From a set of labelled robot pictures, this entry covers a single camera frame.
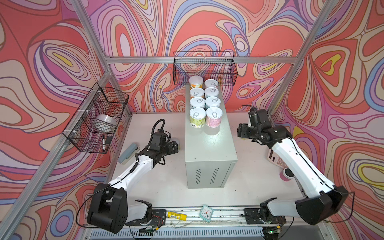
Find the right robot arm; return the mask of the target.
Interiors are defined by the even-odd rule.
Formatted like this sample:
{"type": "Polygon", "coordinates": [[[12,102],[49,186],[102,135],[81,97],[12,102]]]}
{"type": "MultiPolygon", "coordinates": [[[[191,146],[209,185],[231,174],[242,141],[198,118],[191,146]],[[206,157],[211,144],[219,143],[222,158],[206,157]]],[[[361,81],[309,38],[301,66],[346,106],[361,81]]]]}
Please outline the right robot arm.
{"type": "Polygon", "coordinates": [[[260,204],[259,219],[271,223],[278,217],[298,217],[316,225],[336,214],[349,196],[344,186],[336,186],[325,177],[299,148],[293,135],[282,125],[270,121],[266,110],[252,107],[249,122],[239,124],[239,138],[266,145],[276,153],[294,174],[303,197],[295,200],[268,199],[260,204]]]}

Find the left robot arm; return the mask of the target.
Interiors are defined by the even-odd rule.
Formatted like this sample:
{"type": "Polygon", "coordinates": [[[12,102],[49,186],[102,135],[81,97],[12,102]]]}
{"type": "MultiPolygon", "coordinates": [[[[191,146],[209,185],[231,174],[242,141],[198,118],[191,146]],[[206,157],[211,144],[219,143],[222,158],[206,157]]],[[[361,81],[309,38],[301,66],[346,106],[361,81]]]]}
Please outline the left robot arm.
{"type": "Polygon", "coordinates": [[[118,233],[127,223],[152,225],[152,204],[143,200],[128,203],[134,186],[157,164],[165,164],[165,156],[177,154],[179,143],[171,134],[152,134],[149,143],[135,154],[135,162],[108,184],[96,186],[91,197],[87,223],[111,233],[118,233]]]}

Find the pink flower label can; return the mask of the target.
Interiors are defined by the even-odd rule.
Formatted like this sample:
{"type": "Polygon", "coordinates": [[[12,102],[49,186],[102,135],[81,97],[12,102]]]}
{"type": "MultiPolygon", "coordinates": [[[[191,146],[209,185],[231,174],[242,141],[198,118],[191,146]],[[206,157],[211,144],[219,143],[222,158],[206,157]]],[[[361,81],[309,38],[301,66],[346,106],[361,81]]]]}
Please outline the pink flower label can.
{"type": "Polygon", "coordinates": [[[219,82],[217,80],[214,80],[214,79],[208,79],[208,80],[205,80],[204,82],[204,88],[217,88],[219,86],[219,82]]]}

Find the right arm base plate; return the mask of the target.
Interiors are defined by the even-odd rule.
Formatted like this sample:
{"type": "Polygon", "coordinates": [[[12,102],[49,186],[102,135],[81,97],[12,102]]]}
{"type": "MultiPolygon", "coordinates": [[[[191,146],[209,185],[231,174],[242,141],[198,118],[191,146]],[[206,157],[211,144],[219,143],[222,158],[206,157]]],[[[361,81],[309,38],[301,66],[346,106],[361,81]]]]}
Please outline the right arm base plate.
{"type": "Polygon", "coordinates": [[[245,208],[243,217],[246,219],[246,222],[248,225],[252,225],[252,224],[284,225],[287,223],[285,217],[273,216],[266,207],[245,208]]]}

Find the can hidden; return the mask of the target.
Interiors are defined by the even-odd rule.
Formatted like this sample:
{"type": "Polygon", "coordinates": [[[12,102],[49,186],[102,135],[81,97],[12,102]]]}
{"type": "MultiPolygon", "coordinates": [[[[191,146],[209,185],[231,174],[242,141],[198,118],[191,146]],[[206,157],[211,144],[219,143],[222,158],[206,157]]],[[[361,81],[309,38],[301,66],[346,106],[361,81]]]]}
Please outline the can hidden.
{"type": "Polygon", "coordinates": [[[194,128],[202,128],[206,123],[206,110],[203,108],[194,108],[189,112],[190,124],[194,128]]]}

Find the teal label can front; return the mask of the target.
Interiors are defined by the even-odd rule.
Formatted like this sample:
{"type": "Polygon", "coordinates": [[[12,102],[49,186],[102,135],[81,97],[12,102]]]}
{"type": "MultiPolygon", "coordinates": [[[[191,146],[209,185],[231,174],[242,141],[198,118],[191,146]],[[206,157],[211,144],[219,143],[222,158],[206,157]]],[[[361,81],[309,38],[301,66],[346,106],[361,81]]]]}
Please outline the teal label can front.
{"type": "Polygon", "coordinates": [[[208,87],[205,89],[205,98],[217,97],[220,91],[215,87],[208,87]]]}

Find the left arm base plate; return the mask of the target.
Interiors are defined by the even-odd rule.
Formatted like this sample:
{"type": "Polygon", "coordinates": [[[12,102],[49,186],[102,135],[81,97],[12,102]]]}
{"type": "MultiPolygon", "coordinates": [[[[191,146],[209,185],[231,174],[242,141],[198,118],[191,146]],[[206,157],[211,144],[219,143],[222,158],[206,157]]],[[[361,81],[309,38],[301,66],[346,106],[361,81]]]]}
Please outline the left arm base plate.
{"type": "Polygon", "coordinates": [[[154,209],[149,211],[144,218],[127,222],[126,226],[152,226],[161,227],[166,223],[166,209],[154,209]]]}

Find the teal label can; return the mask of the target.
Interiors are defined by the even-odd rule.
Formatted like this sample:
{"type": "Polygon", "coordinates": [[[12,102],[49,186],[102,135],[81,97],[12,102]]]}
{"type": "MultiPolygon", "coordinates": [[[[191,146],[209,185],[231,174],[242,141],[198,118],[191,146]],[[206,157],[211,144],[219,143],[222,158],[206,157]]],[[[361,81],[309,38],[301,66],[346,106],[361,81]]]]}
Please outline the teal label can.
{"type": "Polygon", "coordinates": [[[205,104],[206,104],[206,109],[211,108],[211,107],[216,107],[219,108],[221,105],[221,100],[218,97],[208,97],[205,99],[205,104]]]}
{"type": "Polygon", "coordinates": [[[220,91],[215,87],[208,87],[205,89],[205,98],[217,97],[220,91]]]}

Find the orange label can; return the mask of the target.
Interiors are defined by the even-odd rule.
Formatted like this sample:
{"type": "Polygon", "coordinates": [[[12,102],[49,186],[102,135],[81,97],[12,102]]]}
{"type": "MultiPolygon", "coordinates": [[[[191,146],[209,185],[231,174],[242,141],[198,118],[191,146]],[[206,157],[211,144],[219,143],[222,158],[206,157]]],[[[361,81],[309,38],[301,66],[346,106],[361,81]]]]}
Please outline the orange label can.
{"type": "Polygon", "coordinates": [[[191,76],[189,78],[190,89],[203,88],[204,79],[201,76],[191,76]]]}

